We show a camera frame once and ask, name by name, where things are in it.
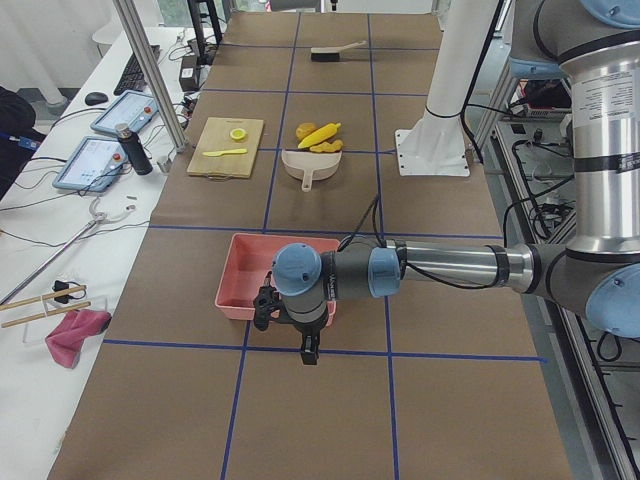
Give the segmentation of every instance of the lemon slice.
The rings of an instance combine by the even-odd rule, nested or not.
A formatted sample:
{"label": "lemon slice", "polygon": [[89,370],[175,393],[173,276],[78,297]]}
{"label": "lemon slice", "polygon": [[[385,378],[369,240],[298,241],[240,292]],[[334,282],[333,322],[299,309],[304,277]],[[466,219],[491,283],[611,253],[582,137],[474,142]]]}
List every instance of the lemon slice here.
{"label": "lemon slice", "polygon": [[229,136],[236,142],[239,142],[247,136],[247,131],[244,128],[234,128],[229,132]]}

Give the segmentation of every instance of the brush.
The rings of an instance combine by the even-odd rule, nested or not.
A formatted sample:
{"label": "brush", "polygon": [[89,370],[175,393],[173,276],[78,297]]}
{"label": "brush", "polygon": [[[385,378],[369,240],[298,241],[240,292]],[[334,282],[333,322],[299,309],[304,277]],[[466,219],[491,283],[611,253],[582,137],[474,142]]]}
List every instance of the brush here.
{"label": "brush", "polygon": [[350,43],[349,45],[343,45],[341,47],[312,47],[311,48],[311,61],[312,62],[339,62],[340,52],[348,50],[349,48],[362,47],[367,44],[366,40],[361,42]]}

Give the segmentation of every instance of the wooden chopstick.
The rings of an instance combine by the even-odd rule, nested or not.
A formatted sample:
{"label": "wooden chopstick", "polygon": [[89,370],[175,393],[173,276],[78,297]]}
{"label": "wooden chopstick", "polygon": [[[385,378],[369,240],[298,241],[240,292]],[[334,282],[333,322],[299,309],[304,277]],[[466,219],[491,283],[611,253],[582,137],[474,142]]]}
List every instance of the wooden chopstick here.
{"label": "wooden chopstick", "polygon": [[31,322],[33,320],[38,320],[40,318],[50,317],[52,315],[58,315],[59,313],[70,312],[71,310],[79,310],[81,308],[86,308],[89,306],[91,306],[91,302],[76,303],[74,305],[69,305],[68,307],[56,308],[55,310],[51,310],[47,313],[36,313],[35,315],[31,315],[29,317],[19,318],[17,320],[11,320],[10,322],[4,322],[2,325],[0,325],[0,327],[2,328],[13,327],[15,325],[21,325],[23,323]]}
{"label": "wooden chopstick", "polygon": [[20,300],[18,302],[6,303],[4,305],[0,305],[0,312],[2,310],[9,310],[10,308],[22,307],[23,305],[29,305],[31,303],[36,303],[41,300],[49,300],[51,298],[61,297],[63,295],[68,295],[70,293],[76,293],[80,291],[86,290],[86,285],[78,285],[77,287],[67,288],[66,290],[59,290],[57,292],[47,293],[46,295],[42,295],[40,297],[27,298],[25,300]]}

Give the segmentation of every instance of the white table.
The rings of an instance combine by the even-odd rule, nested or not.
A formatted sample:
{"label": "white table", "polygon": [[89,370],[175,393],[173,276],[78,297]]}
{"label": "white table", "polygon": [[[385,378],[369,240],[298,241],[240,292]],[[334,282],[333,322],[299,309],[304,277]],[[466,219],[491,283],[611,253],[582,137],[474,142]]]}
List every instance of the white table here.
{"label": "white table", "polygon": [[[182,28],[150,28],[147,35],[151,44],[161,46],[162,58],[168,49],[179,45],[176,37],[182,32]],[[193,34],[187,30],[186,37],[190,39]],[[65,114],[87,108],[84,98],[92,91],[105,92],[113,100],[113,89],[130,55],[127,38],[121,34]],[[164,58],[160,62],[160,70],[174,102],[182,99],[178,84],[179,68],[179,61]],[[63,120],[53,128],[36,155],[67,158],[84,136],[95,135],[89,125],[98,114],[80,114]],[[162,124],[162,119],[157,115],[140,133],[143,143],[149,138],[153,126],[159,124]],[[165,129],[148,148],[154,157],[170,153],[173,144]],[[149,175],[138,176],[131,172],[109,187],[100,201],[99,210],[118,215],[130,204],[135,204],[136,210],[122,222],[99,229],[149,219],[166,179],[155,162],[152,163],[154,170]],[[20,175],[18,183],[34,185],[45,172],[60,168],[59,162],[33,161]],[[22,190],[14,185],[0,202],[0,209],[66,193],[51,186],[53,178],[54,175],[49,174],[34,190]],[[93,198],[95,196],[80,198],[70,195],[28,208],[0,211],[0,229],[34,240],[62,243],[90,220],[89,204]],[[88,298],[95,301],[91,308],[100,309],[106,301],[106,308],[113,313],[145,231],[146,226],[124,229],[75,243],[13,300],[50,292],[55,279],[73,278],[88,286]],[[4,297],[54,251],[54,248],[0,235],[0,297]],[[6,321],[22,317],[28,314],[28,310],[14,309],[2,313],[0,321]],[[0,330],[0,478],[4,480],[47,477],[100,348],[102,335],[88,338],[75,369],[68,370],[56,364],[44,343],[44,336],[62,318],[58,315],[27,324],[29,326]]]}

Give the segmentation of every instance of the tablet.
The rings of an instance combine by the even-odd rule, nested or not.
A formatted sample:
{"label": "tablet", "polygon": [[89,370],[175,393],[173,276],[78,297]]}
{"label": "tablet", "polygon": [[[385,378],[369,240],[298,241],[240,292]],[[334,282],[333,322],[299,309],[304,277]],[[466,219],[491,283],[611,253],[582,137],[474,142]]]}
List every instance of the tablet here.
{"label": "tablet", "polygon": [[126,161],[124,149],[116,139],[85,137],[56,176],[53,186],[103,192],[116,179]]}
{"label": "tablet", "polygon": [[116,125],[126,123],[129,130],[139,132],[158,113],[158,105],[151,95],[126,90],[92,124],[96,132],[116,134]]}

